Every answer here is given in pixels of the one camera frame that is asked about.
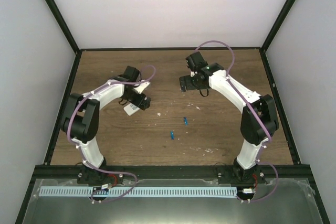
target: white strip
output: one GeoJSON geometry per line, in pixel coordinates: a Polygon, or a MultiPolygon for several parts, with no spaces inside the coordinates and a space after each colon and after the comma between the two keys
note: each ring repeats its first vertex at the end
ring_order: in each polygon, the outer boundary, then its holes
{"type": "MultiPolygon", "coordinates": [[[[93,187],[41,186],[40,197],[89,197],[93,187]]],[[[114,187],[106,192],[99,191],[95,197],[117,197],[130,187],[114,187]]],[[[236,187],[136,187],[125,197],[212,197],[236,198],[236,187]]]]}

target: wooden tabletop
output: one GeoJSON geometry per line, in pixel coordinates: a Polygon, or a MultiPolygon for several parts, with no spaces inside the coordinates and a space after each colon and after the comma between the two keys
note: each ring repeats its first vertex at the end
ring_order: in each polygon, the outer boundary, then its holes
{"type": "MultiPolygon", "coordinates": [[[[208,63],[227,68],[228,50],[201,51],[208,63]]],[[[241,114],[224,96],[214,90],[201,97],[197,90],[182,93],[178,78],[189,74],[185,58],[192,51],[87,51],[83,52],[72,92],[84,93],[122,74],[126,66],[141,69],[155,65],[157,73],[145,94],[151,106],[128,116],[117,101],[100,111],[97,142],[110,165],[213,165],[232,164],[243,137],[241,114]],[[170,132],[174,131],[175,140],[170,132]]],[[[236,50],[236,63],[230,74],[259,94],[271,94],[258,50],[236,50]]],[[[143,77],[151,75],[145,69],[143,77]]],[[[272,144],[263,151],[262,161],[292,164],[282,127],[272,144]]],[[[74,146],[60,132],[52,165],[80,162],[74,146]]]]}

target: black and white robotic arm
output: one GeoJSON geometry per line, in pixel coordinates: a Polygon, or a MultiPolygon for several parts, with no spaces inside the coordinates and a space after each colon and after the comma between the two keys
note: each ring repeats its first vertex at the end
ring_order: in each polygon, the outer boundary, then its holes
{"type": "Polygon", "coordinates": [[[94,167],[101,167],[101,165],[106,163],[105,158],[99,151],[96,140],[99,125],[99,111],[118,98],[122,99],[119,104],[125,100],[125,103],[121,105],[130,102],[124,107],[128,115],[132,115],[140,109],[145,110],[150,106],[151,99],[143,94],[143,91],[150,85],[149,81],[137,86],[120,83],[137,82],[139,75],[140,72],[138,69],[128,66],[124,74],[109,79],[99,91],[91,91],[84,94],[73,93],[68,99],[61,120],[61,130],[64,132],[68,130],[70,118],[78,103],[93,92],[93,95],[85,101],[80,110],[80,112],[84,112],[84,114],[77,114],[75,116],[71,127],[71,140],[76,143],[77,148],[81,148],[83,158],[94,167]]]}
{"type": "Polygon", "coordinates": [[[279,128],[274,100],[270,95],[261,96],[257,92],[247,89],[234,78],[228,76],[221,65],[217,63],[208,65],[200,52],[188,56],[186,62],[191,74],[180,77],[182,92],[195,89],[200,92],[203,89],[216,90],[232,102],[242,114],[240,131],[244,142],[234,161],[234,174],[243,180],[248,174],[253,173],[258,153],[268,138],[244,100],[232,88],[227,79],[230,78],[231,83],[251,104],[271,136],[279,128]]]}

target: brown wood board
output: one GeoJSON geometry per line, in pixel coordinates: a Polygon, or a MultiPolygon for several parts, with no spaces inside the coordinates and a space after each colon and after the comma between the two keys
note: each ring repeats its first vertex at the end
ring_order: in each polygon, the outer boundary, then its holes
{"type": "MultiPolygon", "coordinates": [[[[118,101],[113,101],[100,111],[97,142],[108,164],[232,164],[243,143],[241,114],[214,90],[206,98],[197,90],[180,91],[178,78],[189,74],[185,58],[190,53],[186,50],[83,52],[71,92],[91,91],[123,73],[127,65],[157,68],[151,86],[144,92],[152,99],[149,109],[128,116],[118,101]],[[184,125],[183,117],[187,117],[188,126],[184,125]],[[175,140],[171,140],[170,131],[174,131],[175,140]]],[[[236,50],[235,54],[232,77],[259,94],[271,94],[259,51],[236,50]]],[[[204,50],[202,55],[208,63],[217,62],[224,68],[231,62],[228,50],[204,50]]],[[[147,78],[151,71],[148,68],[142,74],[147,78]]],[[[273,164],[292,164],[281,124],[261,159],[273,164]]],[[[51,164],[73,165],[80,161],[78,150],[60,132],[51,164]]]]}

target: purple cable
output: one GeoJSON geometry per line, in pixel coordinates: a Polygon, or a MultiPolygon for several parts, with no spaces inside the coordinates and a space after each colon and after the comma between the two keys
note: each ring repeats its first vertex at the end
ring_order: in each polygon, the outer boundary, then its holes
{"type": "MultiPolygon", "coordinates": [[[[92,165],[91,163],[89,163],[87,160],[85,160],[83,151],[81,150],[80,146],[77,145],[77,143],[74,142],[74,141],[71,139],[71,128],[72,128],[72,124],[73,124],[73,122],[74,122],[74,119],[75,119],[75,117],[76,117],[76,115],[77,115],[77,112],[79,111],[80,107],[85,103],[85,101],[87,101],[91,96],[93,96],[95,92],[99,92],[100,90],[102,90],[102,89],[104,89],[104,88],[106,88],[106,87],[108,87],[108,86],[110,86],[110,85],[111,85],[111,86],[116,85],[116,84],[128,84],[128,85],[131,84],[131,85],[136,85],[136,84],[142,84],[142,83],[145,83],[145,82],[147,82],[147,81],[152,80],[153,77],[154,77],[155,74],[156,74],[156,68],[155,68],[155,66],[153,66],[153,65],[145,66],[145,67],[143,67],[143,68],[141,69],[141,71],[142,71],[143,69],[145,69],[145,68],[148,68],[148,67],[153,68],[154,71],[153,71],[153,74],[152,74],[148,79],[146,79],[146,80],[139,81],[139,82],[124,82],[124,81],[118,81],[118,82],[112,82],[111,84],[105,83],[104,85],[102,85],[102,86],[96,88],[95,90],[91,91],[86,97],[83,98],[83,100],[81,100],[81,101],[78,103],[78,105],[76,106],[76,108],[75,108],[75,110],[74,110],[74,112],[73,112],[73,114],[72,114],[72,116],[71,116],[71,118],[70,118],[69,126],[68,126],[68,130],[67,130],[67,139],[68,139],[69,143],[71,143],[71,144],[75,144],[75,145],[77,146],[77,148],[79,149],[80,154],[81,154],[81,156],[82,156],[83,163],[87,164],[87,165],[88,165],[89,167],[91,167],[92,169],[97,170],[97,171],[99,171],[99,172],[101,172],[101,173],[129,175],[129,176],[134,177],[134,179],[135,179],[135,183],[134,183],[134,185],[133,185],[129,190],[127,190],[126,192],[124,192],[122,195],[120,195],[120,196],[118,196],[118,197],[116,197],[116,198],[113,198],[113,199],[103,200],[103,201],[101,201],[101,202],[106,203],[106,202],[110,202],[110,201],[114,201],[114,200],[117,200],[117,199],[122,198],[123,196],[125,196],[126,194],[128,194],[129,192],[131,192],[131,191],[134,189],[134,187],[136,186],[136,184],[137,184],[137,182],[138,182],[138,178],[137,178],[136,175],[133,174],[133,173],[127,173],[127,172],[111,172],[111,171],[109,171],[109,170],[102,170],[102,169],[99,169],[99,168],[95,167],[94,165],[92,165]]],[[[91,199],[92,201],[93,201],[93,196],[94,196],[94,194],[95,194],[95,193],[92,193],[92,194],[91,194],[91,197],[90,197],[90,199],[91,199]]]]}
{"type": "MultiPolygon", "coordinates": [[[[235,63],[235,59],[236,59],[236,57],[235,57],[235,53],[233,52],[232,48],[231,48],[228,44],[226,44],[226,43],[224,43],[224,42],[222,42],[222,41],[219,41],[219,40],[209,40],[209,41],[206,41],[206,42],[200,44],[200,45],[195,49],[195,51],[198,51],[201,47],[203,47],[205,44],[208,44],[208,43],[218,43],[218,44],[221,44],[221,45],[227,47],[227,49],[229,49],[229,51],[231,52],[231,55],[232,55],[232,62],[231,62],[231,64],[230,64],[230,66],[228,67],[228,69],[226,70],[226,77],[227,77],[226,80],[227,80],[227,82],[230,84],[230,86],[236,91],[236,93],[240,96],[240,98],[246,103],[247,107],[248,107],[248,108],[250,109],[250,111],[252,112],[252,115],[255,117],[255,119],[256,119],[257,122],[259,123],[260,127],[262,128],[262,130],[263,130],[264,133],[266,134],[266,136],[267,136],[267,138],[268,138],[268,141],[267,141],[267,142],[271,143],[271,142],[272,142],[272,137],[271,137],[271,135],[269,134],[268,130],[266,129],[265,125],[262,123],[262,121],[261,121],[261,119],[259,118],[259,116],[257,115],[257,113],[254,111],[254,109],[252,108],[251,104],[246,100],[246,98],[243,96],[243,94],[240,93],[240,91],[233,85],[233,83],[232,83],[231,80],[230,80],[229,72],[230,72],[231,68],[233,67],[233,64],[235,63]]],[[[263,148],[266,147],[266,143],[265,143],[265,145],[261,145],[261,146],[262,146],[262,148],[260,148],[260,150],[259,150],[259,152],[258,152],[258,154],[257,154],[257,157],[256,157],[257,164],[263,164],[263,163],[260,163],[260,159],[259,159],[259,158],[260,158],[260,155],[261,155],[261,150],[262,150],[263,148]]],[[[278,175],[278,172],[277,172],[276,168],[275,168],[274,165],[272,165],[272,164],[269,164],[269,163],[265,163],[265,164],[268,164],[269,166],[271,166],[271,167],[273,168],[273,170],[274,170],[274,172],[275,172],[275,175],[276,175],[276,185],[275,185],[274,189],[273,189],[268,195],[266,195],[265,197],[260,198],[260,199],[251,200],[251,201],[253,201],[253,202],[261,201],[261,200],[263,200],[263,199],[265,199],[265,198],[268,198],[270,195],[272,195],[272,194],[274,193],[274,191],[275,191],[276,188],[278,187],[278,180],[279,180],[278,178],[279,178],[279,175],[278,175]]]]}

